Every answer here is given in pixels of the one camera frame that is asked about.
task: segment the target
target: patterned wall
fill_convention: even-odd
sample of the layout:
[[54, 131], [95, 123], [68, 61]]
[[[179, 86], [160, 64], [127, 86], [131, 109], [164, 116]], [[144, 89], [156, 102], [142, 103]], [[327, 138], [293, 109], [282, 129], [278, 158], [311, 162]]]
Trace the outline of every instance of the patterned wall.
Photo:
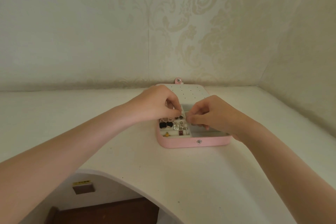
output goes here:
[[336, 0], [302, 0], [260, 86], [336, 137]]
[[301, 0], [0, 0], [0, 90], [256, 85]]

